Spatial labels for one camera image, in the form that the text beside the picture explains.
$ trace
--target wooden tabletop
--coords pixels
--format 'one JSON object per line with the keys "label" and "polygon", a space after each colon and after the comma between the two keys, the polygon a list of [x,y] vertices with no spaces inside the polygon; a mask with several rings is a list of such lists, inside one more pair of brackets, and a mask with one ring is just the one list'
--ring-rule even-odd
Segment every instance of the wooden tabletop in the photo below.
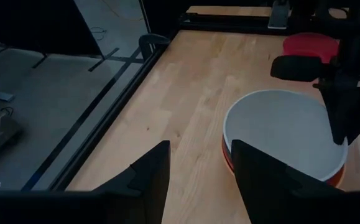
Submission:
{"label": "wooden tabletop", "polygon": [[[193,7],[190,12],[269,15],[269,9]],[[270,77],[284,37],[182,30],[106,132],[68,190],[92,190],[161,140],[171,142],[163,223],[247,223],[234,176],[221,152],[223,119],[240,97],[263,89],[304,92],[311,83]],[[360,137],[349,149],[340,186],[360,190]]]}

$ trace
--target red bowl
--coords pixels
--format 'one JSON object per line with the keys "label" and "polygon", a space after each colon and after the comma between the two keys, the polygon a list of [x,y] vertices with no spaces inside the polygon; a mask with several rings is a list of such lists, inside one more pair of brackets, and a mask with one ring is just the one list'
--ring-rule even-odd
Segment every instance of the red bowl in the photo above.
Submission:
{"label": "red bowl", "polygon": [[[232,173],[232,175],[234,175],[234,165],[231,162],[231,158],[229,155],[230,152],[225,144],[224,137],[221,140],[221,148],[222,148],[225,164],[227,165],[227,167],[228,167],[229,171]],[[332,185],[333,187],[338,188],[343,181],[345,169],[346,169],[345,165],[343,165],[341,167],[341,169],[334,176],[332,176],[332,178],[330,178],[329,180],[326,181],[326,183]]]}

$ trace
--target white bowl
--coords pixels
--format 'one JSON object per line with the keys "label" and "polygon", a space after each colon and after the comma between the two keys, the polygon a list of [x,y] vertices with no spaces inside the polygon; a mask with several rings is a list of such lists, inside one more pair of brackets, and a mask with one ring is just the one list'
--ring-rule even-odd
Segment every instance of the white bowl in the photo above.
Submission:
{"label": "white bowl", "polygon": [[224,140],[240,139],[321,181],[347,158],[348,142],[333,142],[328,114],[317,100],[285,90],[262,90],[235,102],[224,120]]}

